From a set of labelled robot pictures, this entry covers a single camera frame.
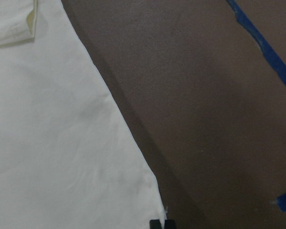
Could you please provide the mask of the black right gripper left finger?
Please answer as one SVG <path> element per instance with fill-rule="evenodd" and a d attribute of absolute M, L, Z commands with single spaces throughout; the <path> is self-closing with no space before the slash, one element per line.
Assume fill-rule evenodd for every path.
<path fill-rule="evenodd" d="M 152 219 L 149 222 L 150 229 L 161 229 L 161 222 L 159 219 Z"/>

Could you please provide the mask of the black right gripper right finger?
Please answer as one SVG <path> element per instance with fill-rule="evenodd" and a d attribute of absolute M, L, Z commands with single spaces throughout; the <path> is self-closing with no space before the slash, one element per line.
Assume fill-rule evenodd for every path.
<path fill-rule="evenodd" d="M 172 219 L 165 220 L 164 229 L 175 229 L 175 221 Z"/>

